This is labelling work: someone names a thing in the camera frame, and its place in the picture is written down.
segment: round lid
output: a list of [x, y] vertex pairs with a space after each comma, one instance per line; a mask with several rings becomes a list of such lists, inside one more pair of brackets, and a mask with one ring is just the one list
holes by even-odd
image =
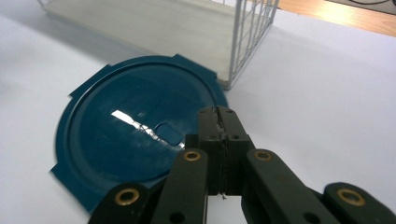
[[118, 184], [165, 178], [198, 110], [227, 106], [216, 74], [179, 55], [108, 65], [71, 97], [52, 172], [88, 211]]

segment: metal wire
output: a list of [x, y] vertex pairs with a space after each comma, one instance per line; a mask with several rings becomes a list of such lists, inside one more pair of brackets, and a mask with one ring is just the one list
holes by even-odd
[[231, 82], [242, 70], [274, 20], [278, 0], [237, 0], [230, 65]]

